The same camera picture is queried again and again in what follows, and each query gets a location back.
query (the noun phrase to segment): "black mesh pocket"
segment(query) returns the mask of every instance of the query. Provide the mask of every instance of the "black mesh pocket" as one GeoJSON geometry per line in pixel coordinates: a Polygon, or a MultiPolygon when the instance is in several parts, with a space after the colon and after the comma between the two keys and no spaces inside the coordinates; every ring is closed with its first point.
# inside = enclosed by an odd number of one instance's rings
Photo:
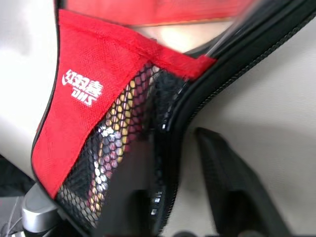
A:
{"type": "MultiPolygon", "coordinates": [[[[147,64],[126,86],[104,118],[93,129],[74,167],[60,187],[56,201],[80,226],[90,232],[96,227],[113,172],[142,133],[162,133],[175,101],[186,82],[147,64]]],[[[161,150],[155,141],[156,195],[151,215],[159,209],[164,186],[161,150]]]]}

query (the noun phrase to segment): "dhs logo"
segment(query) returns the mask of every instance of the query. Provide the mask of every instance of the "dhs logo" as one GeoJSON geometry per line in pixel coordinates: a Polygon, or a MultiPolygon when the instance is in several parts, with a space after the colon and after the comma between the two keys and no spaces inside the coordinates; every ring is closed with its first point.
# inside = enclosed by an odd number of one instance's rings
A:
{"type": "Polygon", "coordinates": [[[102,94],[103,85],[98,81],[90,80],[69,69],[62,77],[61,83],[73,87],[72,97],[87,106],[91,106],[102,94]]]}

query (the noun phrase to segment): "black fabric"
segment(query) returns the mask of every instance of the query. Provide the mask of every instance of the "black fabric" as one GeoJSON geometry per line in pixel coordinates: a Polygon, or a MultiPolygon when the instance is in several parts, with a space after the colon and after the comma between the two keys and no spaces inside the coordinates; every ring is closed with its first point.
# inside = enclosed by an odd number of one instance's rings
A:
{"type": "Polygon", "coordinates": [[[0,155],[0,197],[23,196],[34,181],[0,155]]]}

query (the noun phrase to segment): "zipper track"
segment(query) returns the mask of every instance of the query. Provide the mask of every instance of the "zipper track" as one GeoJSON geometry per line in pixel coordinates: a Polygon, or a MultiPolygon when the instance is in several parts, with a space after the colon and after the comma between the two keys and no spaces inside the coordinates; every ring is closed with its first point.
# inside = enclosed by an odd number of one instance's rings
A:
{"type": "MultiPolygon", "coordinates": [[[[242,68],[238,73],[234,74],[228,81],[226,81],[221,87],[216,89],[214,92],[212,92],[208,97],[206,97],[199,106],[193,111],[191,116],[189,117],[188,121],[185,125],[185,130],[193,120],[193,118],[198,114],[203,107],[210,102],[216,95],[218,95],[220,92],[222,92],[225,88],[227,88],[230,84],[232,84],[234,81],[236,81],[238,78],[240,78],[242,75],[244,75],[246,72],[248,72],[251,68],[256,66],[258,63],[260,63],[262,60],[264,60],[266,57],[268,57],[271,53],[273,53],[275,50],[277,50],[280,46],[282,46],[285,42],[287,42],[290,38],[292,38],[296,33],[298,33],[304,26],[306,26],[311,20],[313,20],[316,16],[316,12],[313,12],[312,15],[310,15],[305,21],[300,23],[297,27],[293,28],[289,33],[287,33],[283,38],[281,38],[279,41],[277,41],[275,44],[273,44],[270,48],[268,48],[265,52],[260,54],[257,58],[252,60],[249,64],[247,64],[244,68],[242,68]]],[[[165,225],[167,224],[167,221],[170,217],[172,208],[174,206],[176,195],[178,191],[178,184],[175,185],[175,189],[173,192],[173,198],[170,202],[170,205],[165,213],[165,218],[162,223],[162,228],[159,230],[159,233],[162,232],[165,225]]]]}
{"type": "Polygon", "coordinates": [[[300,25],[295,27],[292,31],[287,33],[283,38],[281,38],[278,42],[273,44],[269,49],[267,49],[264,53],[260,54],[256,59],[251,61],[247,66],[242,68],[238,73],[233,75],[227,82],[225,82],[220,88],[216,89],[214,92],[212,92],[205,100],[203,100],[200,105],[194,110],[194,112],[191,114],[187,125],[193,120],[193,118],[197,115],[201,109],[211,101],[216,95],[218,95],[220,92],[222,92],[225,88],[227,88],[230,84],[232,84],[234,81],[236,81],[238,78],[240,78],[242,75],[244,75],[246,72],[248,72],[251,68],[256,66],[258,63],[260,63],[262,60],[264,60],[266,57],[268,57],[271,53],[273,53],[275,50],[277,50],[280,46],[282,46],[285,42],[287,42],[290,38],[292,38],[296,33],[298,33],[304,26],[306,26],[311,20],[313,20],[316,16],[316,12],[314,12],[311,16],[309,16],[304,22],[302,22],[300,25]]]}

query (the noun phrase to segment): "white wall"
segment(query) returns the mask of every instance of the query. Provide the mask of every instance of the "white wall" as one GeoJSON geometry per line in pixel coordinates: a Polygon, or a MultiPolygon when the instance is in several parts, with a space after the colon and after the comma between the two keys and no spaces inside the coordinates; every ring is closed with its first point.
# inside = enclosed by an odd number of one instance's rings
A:
{"type": "Polygon", "coordinates": [[[31,172],[31,146],[55,78],[52,0],[1,0],[0,154],[31,172]]]}

